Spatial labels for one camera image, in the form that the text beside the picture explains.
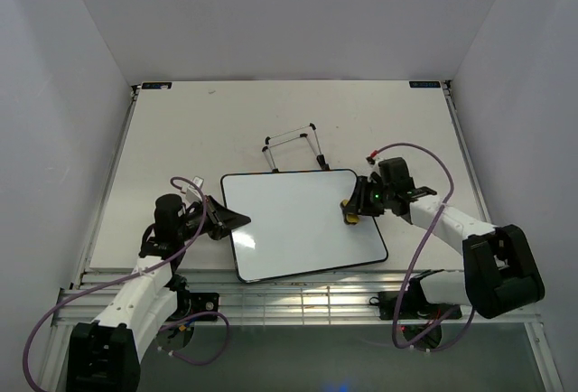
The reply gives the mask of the yellow bone-shaped eraser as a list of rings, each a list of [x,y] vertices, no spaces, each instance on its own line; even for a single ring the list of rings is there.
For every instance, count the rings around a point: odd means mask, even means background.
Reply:
[[[359,215],[356,212],[355,205],[349,205],[349,202],[349,200],[343,200],[340,203],[343,221],[346,225],[357,225],[359,223]]]

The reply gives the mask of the white dry-erase whiteboard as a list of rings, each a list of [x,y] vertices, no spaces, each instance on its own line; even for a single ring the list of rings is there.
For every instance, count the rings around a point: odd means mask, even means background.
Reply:
[[[226,207],[250,219],[230,235],[238,279],[255,283],[386,261],[376,221],[348,225],[342,217],[340,202],[356,179],[351,169],[224,175]]]

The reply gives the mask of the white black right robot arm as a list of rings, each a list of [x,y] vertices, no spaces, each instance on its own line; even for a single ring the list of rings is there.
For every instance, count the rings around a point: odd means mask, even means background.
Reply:
[[[453,305],[492,319],[544,299],[545,285],[520,227],[499,227],[447,205],[435,190],[415,185],[401,157],[370,163],[371,174],[357,177],[340,204],[345,223],[389,211],[452,247],[463,262],[457,271],[411,274],[398,295],[383,298],[388,319],[428,317]]]

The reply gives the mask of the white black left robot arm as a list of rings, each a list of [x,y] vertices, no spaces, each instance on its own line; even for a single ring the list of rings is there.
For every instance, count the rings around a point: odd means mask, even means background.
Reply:
[[[141,360],[160,331],[191,334],[196,321],[222,319],[215,294],[193,294],[177,269],[187,243],[228,237],[251,221],[212,196],[185,204],[177,194],[155,202],[154,222],[141,239],[135,278],[91,322],[72,330],[68,391],[135,391]]]

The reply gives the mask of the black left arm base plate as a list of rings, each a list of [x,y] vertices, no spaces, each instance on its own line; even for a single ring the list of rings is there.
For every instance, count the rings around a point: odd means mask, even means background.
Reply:
[[[200,317],[202,322],[217,320],[215,312],[219,310],[219,293],[195,293],[187,290],[177,293],[177,309],[170,315],[167,322],[182,321],[195,313],[212,312],[212,315]]]

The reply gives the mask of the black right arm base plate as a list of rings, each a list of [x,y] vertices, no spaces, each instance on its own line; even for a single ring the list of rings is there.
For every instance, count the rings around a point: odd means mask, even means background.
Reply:
[[[382,291],[368,300],[368,305],[378,308],[378,317],[384,321],[392,321],[396,307],[398,292]],[[418,301],[415,296],[405,295],[399,310],[400,320],[436,320],[453,306],[447,303],[428,303]]]

